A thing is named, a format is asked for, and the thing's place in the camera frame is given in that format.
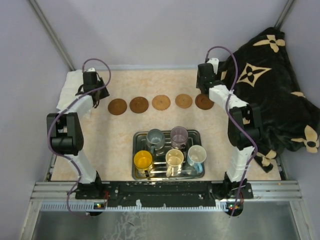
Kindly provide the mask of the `dark brown wooden coaster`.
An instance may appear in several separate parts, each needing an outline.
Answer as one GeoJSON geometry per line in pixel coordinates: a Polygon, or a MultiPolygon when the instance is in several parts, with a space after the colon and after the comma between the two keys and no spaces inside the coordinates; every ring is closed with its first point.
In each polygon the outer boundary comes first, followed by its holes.
{"type": "Polygon", "coordinates": [[[202,110],[209,110],[214,106],[214,102],[211,101],[205,94],[198,94],[195,98],[195,104],[202,110]]]}

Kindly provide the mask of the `light woven coaster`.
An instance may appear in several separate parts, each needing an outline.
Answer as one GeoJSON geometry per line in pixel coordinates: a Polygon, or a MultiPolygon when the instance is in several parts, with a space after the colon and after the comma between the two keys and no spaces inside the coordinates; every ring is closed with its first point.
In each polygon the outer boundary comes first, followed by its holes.
{"type": "Polygon", "coordinates": [[[190,95],[188,94],[179,94],[175,98],[175,104],[182,109],[187,109],[189,108],[193,103],[193,99],[190,95]]]}

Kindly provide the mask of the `reddish brown wooden coaster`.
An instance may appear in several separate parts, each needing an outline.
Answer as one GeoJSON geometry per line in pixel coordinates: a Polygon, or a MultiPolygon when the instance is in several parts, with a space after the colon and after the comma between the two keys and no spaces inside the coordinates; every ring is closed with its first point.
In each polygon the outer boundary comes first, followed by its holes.
{"type": "Polygon", "coordinates": [[[130,110],[136,114],[142,114],[149,108],[149,102],[145,97],[138,96],[129,103],[130,110]]]}

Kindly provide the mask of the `tan woven coaster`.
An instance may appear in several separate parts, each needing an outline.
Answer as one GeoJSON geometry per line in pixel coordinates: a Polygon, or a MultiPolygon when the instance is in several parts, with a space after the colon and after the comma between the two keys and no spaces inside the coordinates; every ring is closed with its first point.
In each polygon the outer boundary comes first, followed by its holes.
{"type": "Polygon", "coordinates": [[[164,111],[171,105],[171,100],[168,96],[161,94],[157,95],[152,99],[152,106],[158,111],[164,111]]]}

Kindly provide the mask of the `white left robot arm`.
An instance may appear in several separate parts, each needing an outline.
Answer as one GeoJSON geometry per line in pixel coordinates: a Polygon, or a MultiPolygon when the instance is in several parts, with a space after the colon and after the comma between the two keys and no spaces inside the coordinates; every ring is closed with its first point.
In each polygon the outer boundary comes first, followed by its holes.
{"type": "Polygon", "coordinates": [[[78,173],[77,188],[97,199],[103,195],[104,186],[98,172],[89,163],[83,147],[84,135],[80,119],[100,100],[110,96],[107,85],[94,68],[82,72],[83,84],[77,89],[74,99],[64,109],[46,116],[47,143],[49,149],[62,157],[78,173]]]}

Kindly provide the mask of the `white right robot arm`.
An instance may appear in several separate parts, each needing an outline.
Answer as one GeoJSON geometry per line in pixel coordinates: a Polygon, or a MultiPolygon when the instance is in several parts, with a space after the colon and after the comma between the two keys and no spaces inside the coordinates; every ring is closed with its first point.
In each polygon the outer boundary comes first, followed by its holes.
{"type": "Polygon", "coordinates": [[[231,165],[223,180],[223,192],[227,197],[235,198],[246,182],[251,160],[258,153],[257,141],[262,136],[260,107],[241,100],[217,80],[212,63],[197,66],[196,88],[228,115],[227,136],[233,150],[231,165]]]}

